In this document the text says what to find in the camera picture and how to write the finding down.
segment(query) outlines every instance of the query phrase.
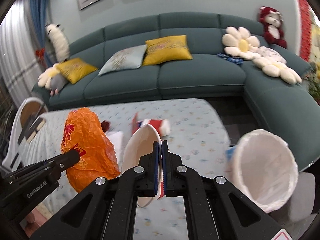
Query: yellow pillow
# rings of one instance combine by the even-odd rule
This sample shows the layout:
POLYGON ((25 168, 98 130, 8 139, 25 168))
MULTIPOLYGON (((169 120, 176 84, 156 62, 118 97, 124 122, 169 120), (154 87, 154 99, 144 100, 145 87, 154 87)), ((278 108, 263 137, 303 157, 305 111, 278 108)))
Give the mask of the yellow pillow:
POLYGON ((157 65, 170 60, 192 59, 186 35, 154 39, 146 41, 146 44, 148 48, 143 66, 157 65))
POLYGON ((80 79, 84 78, 86 75, 97 68, 85 63, 80 58, 74 58, 66 62, 57 64, 56 68, 60 70, 60 73, 69 80, 71 84, 77 83, 80 79))

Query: white sheer curtain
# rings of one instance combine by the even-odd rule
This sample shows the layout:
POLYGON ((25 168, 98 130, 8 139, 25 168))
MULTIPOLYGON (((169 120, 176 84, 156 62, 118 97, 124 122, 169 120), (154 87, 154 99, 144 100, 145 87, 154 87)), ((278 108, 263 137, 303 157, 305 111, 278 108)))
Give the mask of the white sheer curtain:
POLYGON ((0 25, 0 70, 17 107, 28 97, 42 68, 36 60, 28 0, 16 0, 0 25))

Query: flower-shaped cushion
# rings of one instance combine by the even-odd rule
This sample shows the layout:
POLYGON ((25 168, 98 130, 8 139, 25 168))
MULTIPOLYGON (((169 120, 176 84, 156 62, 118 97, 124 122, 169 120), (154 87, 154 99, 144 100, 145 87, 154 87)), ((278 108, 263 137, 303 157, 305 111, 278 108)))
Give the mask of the flower-shaped cushion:
POLYGON ((242 57, 245 60, 253 60, 260 57, 256 53, 260 46, 260 41, 256 36, 251 36, 251 33, 244 27, 228 27, 225 35, 222 37, 222 44, 226 47, 224 51, 232 57, 242 57))
POLYGON ((271 57, 258 57, 253 60, 253 63, 270 77, 280 77, 288 84, 302 83, 302 79, 297 72, 271 57))

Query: red teddy bear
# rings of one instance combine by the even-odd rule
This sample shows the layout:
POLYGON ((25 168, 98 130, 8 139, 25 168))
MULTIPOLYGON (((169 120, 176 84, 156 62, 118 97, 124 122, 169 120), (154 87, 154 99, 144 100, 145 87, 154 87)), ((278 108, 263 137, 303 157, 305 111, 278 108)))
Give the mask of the red teddy bear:
POLYGON ((286 49, 287 42, 283 39, 284 32, 281 29, 282 14, 271 7, 261 7, 259 21, 264 26, 265 40, 269 44, 276 44, 286 49))

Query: white plastic bag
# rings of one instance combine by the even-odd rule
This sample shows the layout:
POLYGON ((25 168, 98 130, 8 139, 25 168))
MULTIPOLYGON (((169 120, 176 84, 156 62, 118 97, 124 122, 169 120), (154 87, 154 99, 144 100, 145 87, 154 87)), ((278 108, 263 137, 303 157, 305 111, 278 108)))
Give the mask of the white plastic bag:
POLYGON ((233 184, 264 212, 281 208, 298 182, 298 165, 288 144, 266 130, 254 130, 238 141, 233 184))

